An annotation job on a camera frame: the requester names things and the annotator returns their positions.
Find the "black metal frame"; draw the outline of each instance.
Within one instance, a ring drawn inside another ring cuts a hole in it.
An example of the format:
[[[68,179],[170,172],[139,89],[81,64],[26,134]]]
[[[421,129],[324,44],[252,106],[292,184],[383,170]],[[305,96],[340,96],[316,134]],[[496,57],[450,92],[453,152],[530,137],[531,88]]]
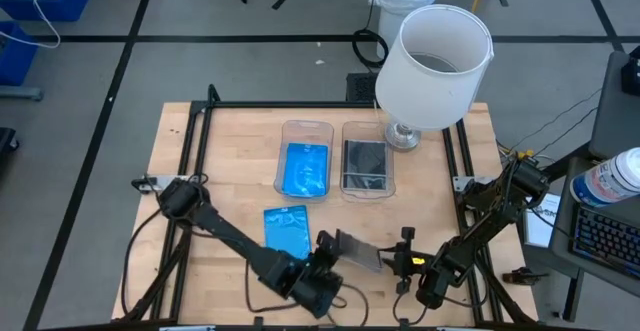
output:
[[[207,101],[193,101],[191,102],[191,106],[189,109],[189,118],[187,121],[187,129],[185,132],[185,138],[183,141],[183,147],[180,157],[180,162],[178,166],[179,174],[186,174],[189,163],[189,156],[191,154],[191,148],[193,145],[193,136],[195,132],[195,125],[197,118],[200,114],[203,114],[203,124],[200,132],[200,139],[197,149],[197,157],[195,164],[195,172],[194,175],[198,175],[202,173],[206,148],[208,143],[208,137],[210,132],[210,124],[213,115],[213,110],[215,108],[373,108],[374,104],[372,101],[328,101],[328,102],[288,102],[288,101],[275,101],[275,102],[244,102],[244,101],[220,101],[220,98],[215,91],[215,88],[210,86],[209,88],[209,99]],[[473,165],[471,162],[471,153],[469,150],[469,144],[466,138],[466,131],[464,128],[464,122],[460,120],[458,122],[457,130],[458,137],[460,140],[460,149],[463,157],[463,164],[465,167],[465,173],[467,175],[473,175]],[[449,129],[445,129],[442,131],[444,138],[444,146],[445,152],[447,156],[447,163],[449,167],[450,180],[452,185],[452,194],[455,201],[456,207],[456,216],[458,219],[458,226],[460,231],[465,230],[469,225],[467,225],[465,211],[462,208],[462,204],[458,197],[456,197],[453,187],[453,177],[458,175],[456,159],[454,154],[453,143],[451,141],[451,133]],[[167,231],[165,234],[165,240],[162,250],[162,260],[160,267],[166,264],[168,259],[167,255],[169,255],[173,249],[173,244],[175,241],[175,231],[176,225],[173,223],[169,223],[167,226]],[[491,265],[491,258],[488,250],[483,253],[483,258],[486,257],[486,264],[488,267],[493,269]],[[178,271],[176,273],[175,279],[175,287],[174,293],[171,300],[170,307],[170,315],[169,318],[161,319],[160,318],[160,310],[162,309],[163,303],[163,292],[157,296],[154,300],[152,310],[150,313],[150,320],[145,321],[132,321],[132,322],[118,322],[104,325],[88,325],[88,326],[80,326],[80,327],[71,327],[71,328],[61,328],[56,330],[159,330],[162,327],[170,327],[170,326],[178,326],[178,319],[180,314],[180,306],[182,301],[182,293],[184,288],[184,282],[186,277],[186,267],[189,259],[189,245],[187,245],[187,252],[183,259],[180,260],[178,265]],[[479,290],[477,277],[475,273],[471,273],[469,276],[469,291],[471,296],[472,303],[479,303]],[[522,328],[521,325],[518,324],[510,324],[504,323],[502,320],[501,307],[497,302],[491,301],[491,309],[493,321],[484,320],[482,309],[481,308],[473,308],[473,318],[476,327],[480,327],[481,325],[492,325],[499,326],[501,330],[519,330],[519,329],[530,329],[530,328]],[[292,326],[266,326],[262,324],[262,318],[256,317],[254,321],[254,325],[216,325],[216,330],[246,330],[246,329],[257,329],[257,330],[317,330],[318,326],[303,326],[303,325],[292,325]],[[365,326],[365,327],[340,327],[340,329],[358,329],[358,330],[398,330],[397,326]],[[435,327],[401,327],[401,329],[412,329],[412,330],[436,330]]]

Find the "keyboard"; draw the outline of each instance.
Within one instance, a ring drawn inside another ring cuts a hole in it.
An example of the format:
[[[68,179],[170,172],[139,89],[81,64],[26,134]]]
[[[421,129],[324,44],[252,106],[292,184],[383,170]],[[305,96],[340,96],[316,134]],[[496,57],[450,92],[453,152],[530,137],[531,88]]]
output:
[[[640,229],[577,206],[569,252],[640,279]]]

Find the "gray floor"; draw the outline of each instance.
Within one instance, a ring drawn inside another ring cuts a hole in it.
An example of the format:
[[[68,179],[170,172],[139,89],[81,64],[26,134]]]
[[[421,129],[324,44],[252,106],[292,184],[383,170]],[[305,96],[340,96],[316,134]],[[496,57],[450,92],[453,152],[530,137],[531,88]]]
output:
[[[139,1],[90,0],[79,22],[56,27],[63,35],[125,36]],[[270,8],[275,1],[150,0],[139,34],[350,34],[368,12],[367,0],[288,0],[278,11]],[[438,1],[465,8],[472,2]],[[493,35],[606,35],[590,0],[508,1],[502,7],[499,0],[483,0],[478,10]],[[602,0],[618,35],[640,35],[638,2]],[[42,23],[23,25],[48,34]],[[341,100],[346,75],[366,71],[344,42],[145,42],[133,47],[117,97],[105,101],[123,46],[66,42],[41,49],[25,84],[44,88],[45,99],[0,100],[0,125],[16,128],[22,141],[0,178],[5,330],[24,324],[103,103],[114,102],[113,112],[40,327],[108,321],[139,200],[128,182],[147,167],[164,102],[202,98],[209,83],[225,100]],[[624,45],[627,51],[635,46]],[[513,145],[596,91],[612,50],[609,43],[497,43],[478,100],[489,103],[498,139]],[[540,149],[596,104],[594,97],[520,148]],[[592,122],[587,119],[545,154],[558,158],[581,145]],[[633,312],[639,299],[592,277],[585,280],[577,322],[554,319],[568,279],[550,272],[534,288],[542,320],[595,329],[633,329],[640,322]]]

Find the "white container lid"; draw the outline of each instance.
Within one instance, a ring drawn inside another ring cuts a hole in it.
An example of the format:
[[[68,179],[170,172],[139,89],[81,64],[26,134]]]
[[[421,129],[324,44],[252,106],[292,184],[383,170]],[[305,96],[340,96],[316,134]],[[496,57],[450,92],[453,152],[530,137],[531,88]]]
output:
[[[632,148],[616,157],[616,166],[624,181],[640,191],[640,147]]]

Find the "lamp base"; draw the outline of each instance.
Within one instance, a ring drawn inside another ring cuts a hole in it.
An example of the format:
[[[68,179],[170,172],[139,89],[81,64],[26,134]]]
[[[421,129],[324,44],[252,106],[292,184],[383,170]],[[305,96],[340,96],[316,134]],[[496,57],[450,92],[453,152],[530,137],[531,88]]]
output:
[[[420,143],[422,133],[399,123],[389,123],[384,129],[384,136],[391,148],[399,152],[413,150]]]

